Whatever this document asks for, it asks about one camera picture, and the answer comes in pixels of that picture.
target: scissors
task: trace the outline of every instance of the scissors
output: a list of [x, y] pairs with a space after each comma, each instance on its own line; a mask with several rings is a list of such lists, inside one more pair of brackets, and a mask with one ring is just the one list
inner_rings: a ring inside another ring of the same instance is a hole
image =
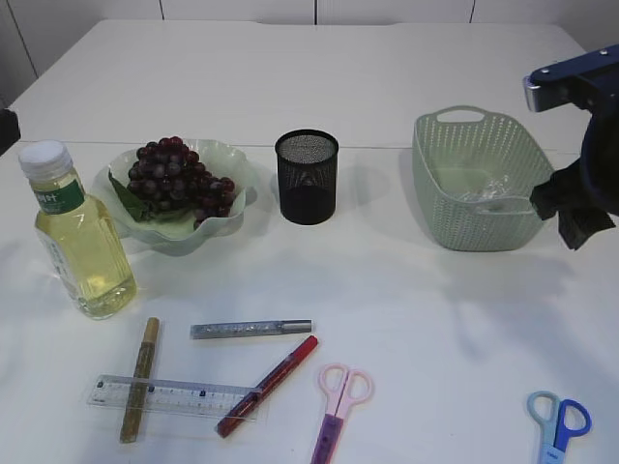
[[[327, 385], [327, 373], [341, 371], [339, 384], [330, 389]], [[360, 378], [366, 382], [366, 390], [359, 396], [352, 396], [354, 379]], [[316, 448], [313, 450], [311, 464], [328, 464], [338, 444], [338, 438], [350, 408], [365, 403], [374, 392], [374, 384], [369, 374], [363, 370], [350, 369], [340, 363], [327, 364], [318, 374], [318, 385], [327, 395], [327, 410], [322, 420]]]
[[[535, 409], [535, 400], [538, 398], [548, 398], [552, 402], [550, 419], [545, 420]], [[566, 426], [565, 415], [568, 408], [575, 408], [584, 417], [585, 424], [579, 430], [573, 430]], [[556, 394], [550, 391], [531, 393], [526, 402], [526, 409], [535, 422], [542, 427], [540, 464], [561, 464], [568, 447], [568, 441], [573, 437], [581, 437], [591, 430], [591, 416], [584, 406], [573, 399], [561, 401]]]

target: bottle label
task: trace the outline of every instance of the bottle label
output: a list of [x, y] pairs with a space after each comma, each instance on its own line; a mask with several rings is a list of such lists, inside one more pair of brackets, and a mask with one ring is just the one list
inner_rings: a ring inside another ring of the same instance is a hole
[[77, 293], [77, 281], [75, 279], [74, 273], [71, 271], [71, 266], [69, 264], [69, 259], [67, 259], [67, 255], [60, 248], [60, 245], [49, 237], [45, 232], [41, 230], [37, 230], [37, 234], [39, 235], [39, 239], [43, 243], [49, 257], [51, 258], [51, 264], [56, 271], [56, 274], [62, 279], [63, 283], [69, 290], [69, 293], [74, 296]]
[[77, 180], [58, 190], [34, 192], [41, 209], [48, 215], [62, 215], [84, 202], [84, 192]]

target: black mesh pen holder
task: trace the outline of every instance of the black mesh pen holder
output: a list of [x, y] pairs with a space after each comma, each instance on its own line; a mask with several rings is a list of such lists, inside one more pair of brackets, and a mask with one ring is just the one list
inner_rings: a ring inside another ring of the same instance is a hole
[[321, 130], [295, 130], [277, 141], [280, 209], [297, 224], [318, 224], [336, 210], [338, 141]]

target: pen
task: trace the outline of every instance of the pen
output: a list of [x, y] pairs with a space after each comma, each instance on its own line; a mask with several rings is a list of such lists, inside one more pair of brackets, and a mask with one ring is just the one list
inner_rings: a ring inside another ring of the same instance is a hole
[[[155, 345], [157, 343], [158, 332], [159, 319], [156, 317], [149, 318], [146, 323], [142, 344], [137, 354], [135, 371], [133, 372], [134, 378], [148, 379], [150, 377], [153, 358], [155, 358]], [[120, 429], [121, 443], [133, 443], [137, 439], [137, 431], [139, 430], [139, 423], [142, 420], [142, 408], [144, 407], [147, 388], [148, 386], [144, 383], [133, 383], [129, 390], [123, 426]]]
[[283, 380], [292, 372], [318, 345], [318, 338], [310, 335], [306, 341], [301, 343], [299, 347], [290, 353], [285, 360], [280, 362], [278, 366], [260, 382], [256, 389], [260, 392], [250, 392], [234, 406], [230, 412], [220, 420], [217, 424], [216, 431], [222, 437], [227, 437], [236, 427], [264, 401], [271, 392], [283, 382]]
[[190, 338], [232, 338], [235, 336], [262, 336], [304, 334], [311, 332], [311, 320], [233, 322], [229, 324], [201, 324], [192, 326]]

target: basket handle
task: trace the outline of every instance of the basket handle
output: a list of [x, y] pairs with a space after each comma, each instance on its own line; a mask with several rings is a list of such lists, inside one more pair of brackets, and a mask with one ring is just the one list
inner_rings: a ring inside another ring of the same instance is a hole
[[531, 215], [535, 213], [531, 201], [521, 196], [488, 200], [471, 209], [474, 214], [483, 216]]
[[457, 122], [439, 121], [438, 119], [439, 116], [442, 116], [443, 114], [454, 113], [456, 111], [468, 111], [470, 113], [481, 114], [483, 116], [482, 119], [479, 121], [475, 121], [476, 123], [483, 121], [486, 116], [489, 116], [490, 114], [492, 114], [489, 111], [485, 111], [484, 109], [481, 109], [477, 106], [472, 106], [468, 104], [459, 104], [457, 106], [450, 106], [449, 108], [440, 109], [436, 111], [435, 113], [431, 113], [431, 117], [434, 118], [434, 120], [436, 120], [436, 122], [440, 124], [461, 124], [463, 122], [466, 122], [466, 121], [457, 121]]

